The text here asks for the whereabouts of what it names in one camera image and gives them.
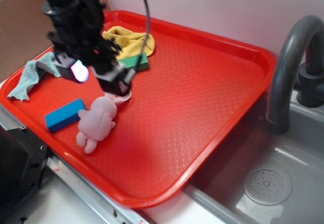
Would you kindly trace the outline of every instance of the yellow cloth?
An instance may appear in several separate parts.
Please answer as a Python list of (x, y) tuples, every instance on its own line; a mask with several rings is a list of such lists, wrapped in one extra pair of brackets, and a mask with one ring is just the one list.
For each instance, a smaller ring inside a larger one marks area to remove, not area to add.
[[(112, 39), (114, 42), (122, 48), (120, 54), (117, 56), (118, 60), (129, 58), (140, 54), (143, 41), (146, 33), (137, 33), (131, 30), (127, 30), (121, 26), (114, 26), (108, 31), (102, 33), (103, 38)], [(155, 48), (155, 40), (151, 34), (149, 34), (144, 53), (147, 56), (151, 55)]]

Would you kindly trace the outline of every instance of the black cable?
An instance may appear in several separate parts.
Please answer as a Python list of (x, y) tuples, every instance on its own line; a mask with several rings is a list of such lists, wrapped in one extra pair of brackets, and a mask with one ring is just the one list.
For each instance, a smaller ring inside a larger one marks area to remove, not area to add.
[(150, 33), (150, 29), (151, 29), (150, 11), (149, 11), (149, 8), (148, 8), (147, 0), (144, 0), (144, 3), (145, 3), (145, 9), (146, 9), (146, 36), (145, 36), (144, 41), (143, 41), (143, 45), (142, 45), (142, 48), (141, 48), (141, 53), (140, 53), (140, 55), (139, 55), (139, 57), (137, 59), (135, 72), (138, 72), (138, 70), (140, 68), (142, 57), (143, 57), (142, 54), (143, 54), (144, 48), (146, 46), (146, 42), (147, 42), (147, 39), (148, 39), (148, 36), (149, 36), (149, 33)]

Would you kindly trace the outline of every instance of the faucet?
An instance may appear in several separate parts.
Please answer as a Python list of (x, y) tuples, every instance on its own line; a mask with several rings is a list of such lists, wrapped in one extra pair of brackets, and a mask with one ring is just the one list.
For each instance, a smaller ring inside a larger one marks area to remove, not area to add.
[[(305, 54), (305, 63), (301, 60)], [(300, 19), (290, 31), (278, 58), (268, 98), (268, 130), (289, 130), (289, 106), (293, 89), (306, 107), (324, 104), (324, 23), (314, 15)]]

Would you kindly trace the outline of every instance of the sponge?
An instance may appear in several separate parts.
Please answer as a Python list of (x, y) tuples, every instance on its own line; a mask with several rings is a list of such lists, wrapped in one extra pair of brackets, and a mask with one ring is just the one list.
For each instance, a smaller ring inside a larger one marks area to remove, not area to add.
[[(130, 69), (130, 68), (133, 68), (136, 66), (138, 57), (139, 57), (139, 55), (135, 55), (133, 57), (121, 59), (121, 60), (119, 60), (119, 62), (124, 63), (126, 65), (126, 68)], [(149, 68), (150, 68), (150, 66), (147, 61), (147, 55), (146, 55), (146, 53), (142, 53), (142, 60), (140, 63), (139, 71), (143, 71), (143, 70), (146, 70)]]
[(77, 112), (80, 109), (86, 109), (81, 98), (60, 107), (50, 114), (47, 114), (45, 116), (46, 126), (52, 133), (54, 133), (65, 126), (72, 124), (80, 119), (77, 115)]

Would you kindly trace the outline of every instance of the white backdrop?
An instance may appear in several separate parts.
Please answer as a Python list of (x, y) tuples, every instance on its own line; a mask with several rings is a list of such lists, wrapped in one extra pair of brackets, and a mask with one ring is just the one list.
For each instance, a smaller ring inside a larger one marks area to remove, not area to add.
[[(112, 10), (145, 14), (143, 0), (107, 0)], [(324, 0), (148, 0), (154, 18), (226, 36), (278, 55), (293, 25)]]

